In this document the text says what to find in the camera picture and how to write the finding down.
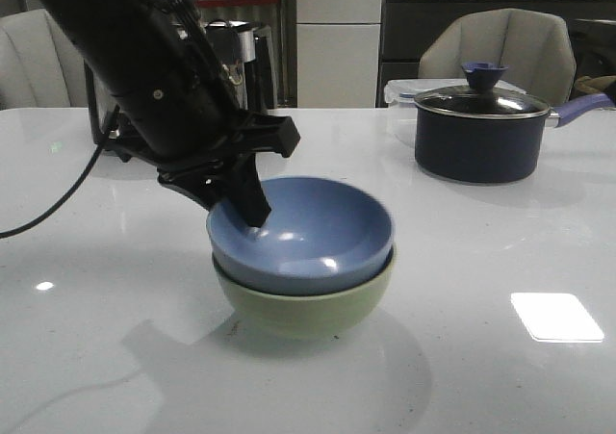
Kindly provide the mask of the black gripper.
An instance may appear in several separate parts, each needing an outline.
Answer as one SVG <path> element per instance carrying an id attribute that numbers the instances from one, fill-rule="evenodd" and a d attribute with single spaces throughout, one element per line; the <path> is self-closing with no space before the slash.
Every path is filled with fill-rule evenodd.
<path id="1" fill-rule="evenodd" d="M 199 109 L 122 110 L 138 133 L 115 143 L 126 162 L 140 159 L 156 168 L 158 183 L 210 210 L 226 195 L 242 220 L 261 227 L 271 208 L 256 168 L 255 155 L 290 157 L 300 140 L 288 116 Z"/>

